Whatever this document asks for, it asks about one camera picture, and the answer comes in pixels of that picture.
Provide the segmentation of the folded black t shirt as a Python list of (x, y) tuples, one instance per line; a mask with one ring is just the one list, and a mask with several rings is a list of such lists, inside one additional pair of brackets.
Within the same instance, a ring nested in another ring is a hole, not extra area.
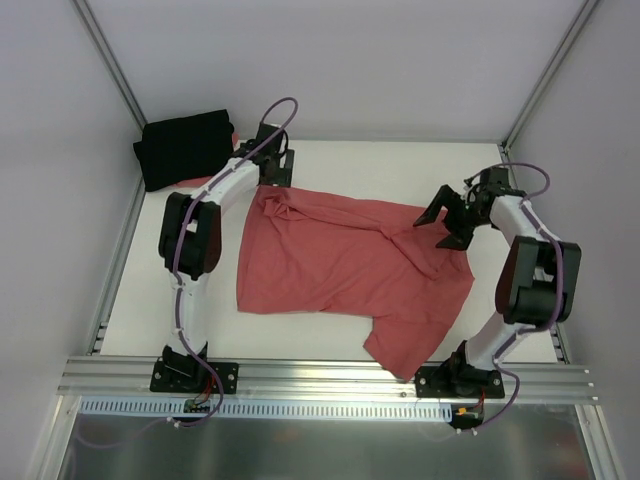
[(147, 124), (133, 144), (145, 190), (217, 174), (234, 152), (234, 133), (225, 109)]

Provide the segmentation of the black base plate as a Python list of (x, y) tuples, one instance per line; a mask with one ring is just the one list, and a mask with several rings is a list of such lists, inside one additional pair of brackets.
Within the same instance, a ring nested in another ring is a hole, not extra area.
[(418, 398), (472, 399), (485, 395), (488, 399), (504, 399), (501, 374), (496, 371), (464, 367), (455, 371), (445, 366), (423, 366), (414, 375)]
[[(234, 395), (237, 390), (239, 364), (234, 362), (211, 362), (208, 365), (221, 380), (224, 394)], [(189, 357), (186, 365), (178, 368), (168, 366), (162, 359), (155, 362), (149, 390), (154, 393), (203, 393), (209, 387), (212, 393), (220, 392), (214, 376), (200, 363)]]

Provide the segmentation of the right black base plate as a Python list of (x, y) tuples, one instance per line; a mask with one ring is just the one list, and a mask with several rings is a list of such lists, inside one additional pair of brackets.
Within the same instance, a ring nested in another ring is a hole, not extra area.
[(414, 375), (418, 398), (472, 399), (485, 395), (488, 399), (504, 399), (501, 374), (496, 371), (464, 367), (455, 371), (445, 366), (423, 366)]

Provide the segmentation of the right rear frame post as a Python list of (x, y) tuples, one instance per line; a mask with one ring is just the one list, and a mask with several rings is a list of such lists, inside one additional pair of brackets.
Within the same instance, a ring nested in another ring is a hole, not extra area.
[(509, 154), (516, 140), (526, 127), (530, 117), (541, 102), (546, 91), (554, 81), (556, 75), (564, 64), (564, 61), (572, 51), (582, 32), (591, 21), (591, 18), (601, 3), (601, 0), (585, 0), (581, 2), (580, 8), (569, 23), (569, 26), (556, 45), (550, 59), (543, 68), (541, 75), (534, 84), (534, 87), (528, 95), (523, 107), (520, 109), (508, 133), (500, 143), (501, 151), (505, 155)]

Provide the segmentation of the left rear frame post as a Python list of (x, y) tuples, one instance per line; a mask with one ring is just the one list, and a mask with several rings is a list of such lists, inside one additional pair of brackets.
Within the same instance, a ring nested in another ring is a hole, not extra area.
[(147, 124), (146, 116), (90, 2), (87, 0), (70, 0), (70, 4), (99, 54), (127, 110), (139, 130), (142, 131)]

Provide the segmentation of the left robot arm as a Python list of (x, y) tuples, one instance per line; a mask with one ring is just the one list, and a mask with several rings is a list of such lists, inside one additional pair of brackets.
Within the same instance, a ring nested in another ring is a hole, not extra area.
[(222, 254), (222, 217), (259, 185), (291, 185), (294, 151), (282, 127), (261, 122), (222, 170), (190, 194), (165, 203), (159, 255), (171, 275), (171, 337), (154, 365), (153, 392), (198, 393), (212, 375), (207, 360), (207, 286)]

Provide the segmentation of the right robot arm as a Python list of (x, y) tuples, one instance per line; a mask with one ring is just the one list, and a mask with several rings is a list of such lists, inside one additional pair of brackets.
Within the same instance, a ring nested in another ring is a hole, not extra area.
[(582, 252), (552, 233), (532, 207), (533, 194), (513, 187), (510, 171), (492, 165), (465, 179), (462, 194), (443, 185), (415, 221), (441, 218), (448, 232), (438, 248), (466, 250), (477, 228), (498, 230), (509, 252), (495, 289), (495, 311), (481, 330), (436, 368), (415, 374), (421, 397), (504, 395), (501, 362), (527, 337), (546, 332), (570, 315)]

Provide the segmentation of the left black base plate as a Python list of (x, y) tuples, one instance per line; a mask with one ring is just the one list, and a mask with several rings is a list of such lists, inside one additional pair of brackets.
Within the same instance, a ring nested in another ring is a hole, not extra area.
[[(211, 362), (208, 365), (221, 380), (224, 394), (234, 395), (237, 390), (239, 364), (234, 362)], [(168, 366), (162, 359), (155, 362), (149, 390), (154, 393), (203, 393), (209, 387), (212, 393), (220, 392), (214, 376), (200, 363), (189, 357), (186, 365), (178, 368)]]

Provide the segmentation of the red t shirt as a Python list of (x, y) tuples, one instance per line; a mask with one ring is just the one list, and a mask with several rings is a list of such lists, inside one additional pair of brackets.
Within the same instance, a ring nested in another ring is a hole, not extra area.
[[(239, 146), (240, 137), (239, 137), (239, 135), (237, 133), (233, 133), (231, 139), (232, 139), (233, 149), (236, 149)], [(176, 188), (199, 188), (202, 185), (204, 185), (205, 183), (207, 183), (210, 179), (211, 179), (211, 176), (183, 180), (183, 181), (180, 181), (180, 182), (174, 184), (174, 187), (176, 187)]]
[(366, 352), (405, 381), (437, 350), (468, 298), (465, 253), (439, 249), (419, 208), (261, 186), (239, 251), (236, 301), (253, 314), (368, 316)]

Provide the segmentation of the frame post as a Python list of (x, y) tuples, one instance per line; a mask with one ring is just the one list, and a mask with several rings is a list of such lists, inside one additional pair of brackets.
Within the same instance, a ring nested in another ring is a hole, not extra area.
[(543, 68), (541, 75), (534, 84), (534, 87), (528, 95), (523, 107), (520, 109), (508, 133), (500, 143), (501, 151), (505, 155), (509, 154), (516, 140), (526, 127), (530, 117), (541, 102), (546, 91), (554, 81), (556, 75), (564, 64), (564, 61), (572, 51), (582, 32), (591, 21), (591, 18), (601, 3), (601, 0), (585, 0), (581, 2), (580, 8), (569, 23), (569, 26), (556, 45), (550, 59)]
[(127, 110), (139, 130), (142, 131), (147, 124), (146, 116), (90, 2), (87, 0), (70, 0), (70, 4), (99, 54)]

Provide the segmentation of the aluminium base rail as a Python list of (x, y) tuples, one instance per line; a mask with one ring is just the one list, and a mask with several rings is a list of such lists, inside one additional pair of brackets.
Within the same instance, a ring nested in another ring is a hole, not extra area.
[[(235, 398), (277, 400), (400, 401), (423, 398), (424, 375), (403, 382), (367, 361), (237, 360), (227, 374)], [(67, 360), (57, 393), (75, 395), (149, 395), (153, 357), (86, 356)], [(508, 363), (496, 380), (506, 397), (519, 385), (521, 404), (597, 404), (600, 394), (590, 370), (562, 363)], [(509, 375), (520, 378), (517, 383)]]

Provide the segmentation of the folded red t shirt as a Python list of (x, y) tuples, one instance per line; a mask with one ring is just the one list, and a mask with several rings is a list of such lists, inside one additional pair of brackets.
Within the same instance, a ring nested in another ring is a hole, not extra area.
[[(239, 135), (237, 133), (233, 133), (231, 139), (232, 139), (233, 149), (236, 149), (239, 146), (240, 137), (239, 137)], [(183, 180), (183, 181), (180, 181), (180, 182), (174, 184), (174, 187), (176, 187), (176, 188), (199, 188), (202, 185), (204, 185), (205, 183), (207, 183), (210, 179), (211, 179), (211, 176)]]

